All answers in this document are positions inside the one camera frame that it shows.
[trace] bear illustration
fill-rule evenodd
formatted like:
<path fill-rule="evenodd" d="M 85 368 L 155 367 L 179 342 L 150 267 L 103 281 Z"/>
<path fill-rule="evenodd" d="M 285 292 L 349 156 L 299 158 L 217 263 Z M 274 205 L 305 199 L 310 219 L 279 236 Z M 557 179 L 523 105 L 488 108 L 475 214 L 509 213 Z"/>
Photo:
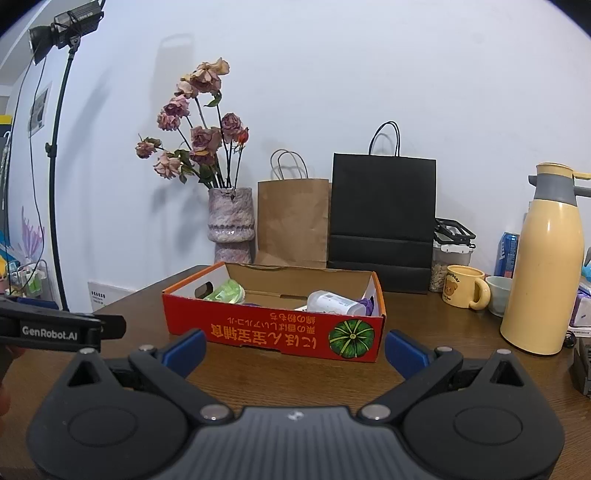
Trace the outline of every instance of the bear illustration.
<path fill-rule="evenodd" d="M 454 281 L 453 278 L 447 277 L 445 279 L 445 287 L 443 287 L 443 293 L 445 293 L 445 295 L 447 295 L 448 297 L 451 297 L 453 293 L 456 291 L 456 289 L 457 283 Z"/>

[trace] yellow object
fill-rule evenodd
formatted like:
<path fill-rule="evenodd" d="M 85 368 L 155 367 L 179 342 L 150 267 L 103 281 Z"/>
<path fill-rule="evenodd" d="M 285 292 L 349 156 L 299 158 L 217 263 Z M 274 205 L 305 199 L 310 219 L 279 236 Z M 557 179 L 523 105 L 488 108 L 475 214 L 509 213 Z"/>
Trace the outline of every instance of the yellow object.
<path fill-rule="evenodd" d="M 534 201 L 519 236 L 501 335 L 528 352 L 552 355 L 562 348 L 584 256 L 573 179 L 591 179 L 591 174 L 544 163 L 537 166 L 537 173 Z M 591 195 L 591 190 L 579 188 L 577 194 Z"/>
<path fill-rule="evenodd" d="M 449 265 L 441 297 L 454 307 L 482 310 L 491 300 L 491 290 L 484 281 L 483 271 L 464 265 Z"/>

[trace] finger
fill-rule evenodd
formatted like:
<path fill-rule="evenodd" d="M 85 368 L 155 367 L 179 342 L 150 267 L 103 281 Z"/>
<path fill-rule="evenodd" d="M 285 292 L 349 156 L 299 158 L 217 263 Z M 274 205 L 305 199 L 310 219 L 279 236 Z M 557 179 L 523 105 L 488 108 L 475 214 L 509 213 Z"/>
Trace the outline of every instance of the finger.
<path fill-rule="evenodd" d="M 26 349 L 19 346 L 9 346 L 7 348 L 11 351 L 14 358 L 20 357 L 26 351 Z"/>
<path fill-rule="evenodd" d="M 3 385 L 0 385 L 0 417 L 6 415 L 10 409 L 10 395 Z"/>

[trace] white plastic bottle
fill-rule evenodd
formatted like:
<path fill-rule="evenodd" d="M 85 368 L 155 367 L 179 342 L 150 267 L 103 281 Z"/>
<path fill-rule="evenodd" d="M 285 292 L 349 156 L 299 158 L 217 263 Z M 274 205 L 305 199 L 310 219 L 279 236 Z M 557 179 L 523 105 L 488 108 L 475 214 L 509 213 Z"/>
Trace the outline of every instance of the white plastic bottle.
<path fill-rule="evenodd" d="M 306 311 L 363 317 L 366 315 L 365 305 L 326 290 L 318 290 L 308 296 Z"/>

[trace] green pumpkin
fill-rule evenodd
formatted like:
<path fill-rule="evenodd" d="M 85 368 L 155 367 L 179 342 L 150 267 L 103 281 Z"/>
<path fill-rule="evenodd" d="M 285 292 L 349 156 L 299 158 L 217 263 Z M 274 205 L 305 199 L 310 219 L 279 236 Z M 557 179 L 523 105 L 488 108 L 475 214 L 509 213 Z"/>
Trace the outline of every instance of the green pumpkin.
<path fill-rule="evenodd" d="M 337 323 L 329 333 L 330 349 L 343 358 L 364 356 L 374 344 L 373 327 L 360 319 Z"/>

